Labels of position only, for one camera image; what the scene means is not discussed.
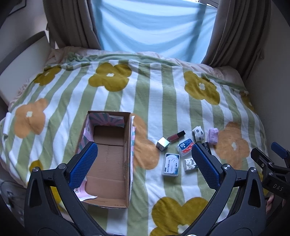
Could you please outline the right hand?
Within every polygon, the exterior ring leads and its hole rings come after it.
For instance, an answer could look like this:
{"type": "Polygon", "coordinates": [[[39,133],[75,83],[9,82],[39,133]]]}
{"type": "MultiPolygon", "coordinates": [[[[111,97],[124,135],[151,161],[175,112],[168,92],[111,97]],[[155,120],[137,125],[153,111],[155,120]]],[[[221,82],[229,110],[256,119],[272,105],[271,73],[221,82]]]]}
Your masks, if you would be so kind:
{"type": "Polygon", "coordinates": [[[275,210],[277,210],[279,207],[284,207],[286,204],[286,200],[282,199],[281,197],[277,196],[275,194],[271,194],[266,202],[266,214],[270,215],[275,210]]]}

